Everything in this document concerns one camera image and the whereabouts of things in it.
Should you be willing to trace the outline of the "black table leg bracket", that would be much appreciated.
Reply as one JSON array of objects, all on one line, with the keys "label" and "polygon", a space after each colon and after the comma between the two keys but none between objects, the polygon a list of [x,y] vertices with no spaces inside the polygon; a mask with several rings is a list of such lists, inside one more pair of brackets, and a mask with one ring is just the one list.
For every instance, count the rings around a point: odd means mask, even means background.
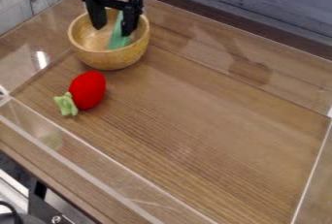
[{"label": "black table leg bracket", "polygon": [[34,178],[28,188],[28,213],[45,224],[74,224],[63,213],[46,202],[46,196],[47,186]]}]

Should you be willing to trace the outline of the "green rectangular block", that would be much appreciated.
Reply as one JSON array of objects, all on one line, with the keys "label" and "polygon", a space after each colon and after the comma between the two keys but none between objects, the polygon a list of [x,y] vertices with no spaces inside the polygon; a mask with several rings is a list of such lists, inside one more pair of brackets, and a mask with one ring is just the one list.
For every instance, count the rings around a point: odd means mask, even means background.
[{"label": "green rectangular block", "polygon": [[132,43],[132,38],[122,35],[122,20],[123,12],[119,12],[114,23],[110,39],[106,45],[107,49],[125,48]]}]

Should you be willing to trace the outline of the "clear acrylic tray wall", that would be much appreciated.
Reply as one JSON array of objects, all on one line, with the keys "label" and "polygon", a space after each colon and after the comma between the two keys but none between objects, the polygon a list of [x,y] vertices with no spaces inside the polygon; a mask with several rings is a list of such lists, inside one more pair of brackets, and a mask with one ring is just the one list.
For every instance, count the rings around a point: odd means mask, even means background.
[{"label": "clear acrylic tray wall", "polygon": [[294,224],[328,136],[332,61],[157,0],[144,58],[66,117],[86,71],[62,0],[0,37],[0,151],[101,224]]}]

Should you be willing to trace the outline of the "red plush strawberry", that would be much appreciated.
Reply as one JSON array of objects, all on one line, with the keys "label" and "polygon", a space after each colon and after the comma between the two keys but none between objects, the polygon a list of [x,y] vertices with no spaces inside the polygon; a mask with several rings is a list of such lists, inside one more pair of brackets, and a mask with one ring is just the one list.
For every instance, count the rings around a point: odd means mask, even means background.
[{"label": "red plush strawberry", "polygon": [[94,108],[102,102],[105,93],[105,75],[98,71],[81,74],[71,81],[65,95],[54,98],[62,115],[78,115],[81,111]]}]

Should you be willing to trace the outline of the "brown wooden bowl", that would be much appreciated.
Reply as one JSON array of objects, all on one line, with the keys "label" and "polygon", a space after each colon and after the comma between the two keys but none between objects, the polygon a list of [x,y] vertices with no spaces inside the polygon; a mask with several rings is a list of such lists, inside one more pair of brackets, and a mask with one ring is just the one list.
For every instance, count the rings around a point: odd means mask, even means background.
[{"label": "brown wooden bowl", "polygon": [[70,23],[67,38],[78,59],[98,70],[119,70],[136,64],[144,57],[150,39],[150,25],[146,15],[141,15],[138,28],[130,36],[125,48],[107,49],[118,11],[106,10],[107,24],[102,30],[93,26],[89,13],[85,12]]}]

